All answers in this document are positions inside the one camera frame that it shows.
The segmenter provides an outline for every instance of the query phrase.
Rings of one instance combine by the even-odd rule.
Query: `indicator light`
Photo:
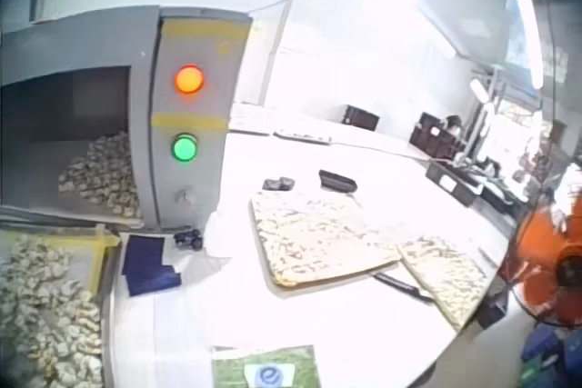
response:
[[[195,65],[185,65],[176,73],[176,89],[183,95],[192,95],[204,85],[204,75]]]
[[[181,163],[187,163],[196,158],[198,144],[191,134],[180,134],[172,143],[172,155]]]

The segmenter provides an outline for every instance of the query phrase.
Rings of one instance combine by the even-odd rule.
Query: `green paper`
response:
[[[231,352],[240,357],[225,359]],[[233,351],[215,348],[213,352],[213,373],[215,388],[247,388],[245,365],[266,363],[292,363],[295,365],[293,388],[321,388],[317,375],[316,357],[313,346],[303,345],[271,351]]]

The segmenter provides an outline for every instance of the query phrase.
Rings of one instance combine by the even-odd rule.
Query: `knife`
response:
[[[435,301],[433,296],[430,295],[430,293],[427,291],[410,284],[405,284],[404,282],[401,282],[392,276],[388,276],[385,273],[376,273],[373,274],[373,277],[377,281],[380,281],[382,284],[390,285],[391,287],[396,288],[398,291],[406,293],[422,302],[433,303]]]

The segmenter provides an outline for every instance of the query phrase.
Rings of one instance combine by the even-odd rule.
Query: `yellow tape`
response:
[[[4,232],[5,241],[15,244],[16,237],[21,234],[17,231]],[[119,238],[114,235],[104,235],[97,232],[96,235],[59,235],[59,234],[39,234],[48,244],[60,247],[84,247],[91,250],[91,273],[88,275],[87,289],[95,294],[99,288],[101,269],[103,267],[103,257],[107,247],[119,244]]]
[[[249,25],[207,19],[166,19],[162,25],[162,35],[168,36],[216,36],[244,40]]]
[[[228,121],[225,118],[182,113],[153,113],[151,125],[179,129],[228,129]]]

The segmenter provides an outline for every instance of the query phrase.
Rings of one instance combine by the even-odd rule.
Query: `green indicator light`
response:
[[[182,163],[187,163],[196,158],[198,145],[196,139],[191,134],[180,134],[172,144],[172,154],[174,158]]]

